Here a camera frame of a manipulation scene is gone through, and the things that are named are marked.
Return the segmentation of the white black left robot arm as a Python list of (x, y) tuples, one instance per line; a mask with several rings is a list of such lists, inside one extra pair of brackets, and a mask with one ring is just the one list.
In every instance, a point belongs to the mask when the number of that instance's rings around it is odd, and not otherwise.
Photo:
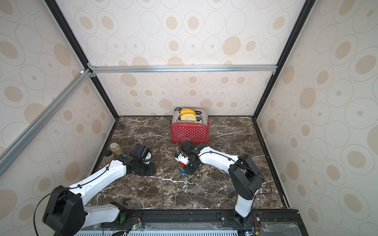
[(125, 175), (152, 176), (155, 173), (151, 162), (151, 148), (136, 144), (129, 153), (124, 153), (117, 143), (112, 143), (104, 152), (110, 162), (84, 180), (69, 187), (56, 187), (49, 195), (49, 201), (42, 222), (51, 228), (56, 236), (73, 236), (81, 229), (96, 224), (123, 225), (126, 210), (118, 203), (89, 207), (87, 203), (99, 192)]

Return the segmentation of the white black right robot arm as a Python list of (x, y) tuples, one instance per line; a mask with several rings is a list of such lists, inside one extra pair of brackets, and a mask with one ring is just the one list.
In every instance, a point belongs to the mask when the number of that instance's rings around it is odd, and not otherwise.
[(211, 165), (227, 173), (238, 194), (235, 218), (245, 220), (250, 215), (255, 197), (265, 182), (265, 177), (250, 156), (226, 154), (205, 144), (195, 146), (187, 140), (181, 144), (180, 151), (174, 157), (180, 162), (184, 175), (194, 175), (201, 164)]

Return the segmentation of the blue lego brick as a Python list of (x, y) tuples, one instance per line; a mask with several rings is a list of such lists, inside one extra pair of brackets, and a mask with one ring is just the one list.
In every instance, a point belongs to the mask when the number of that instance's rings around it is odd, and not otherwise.
[(179, 170), (179, 173), (180, 173), (181, 175), (183, 175), (183, 176), (187, 176), (187, 174), (186, 174), (185, 171), (183, 171), (183, 170)]

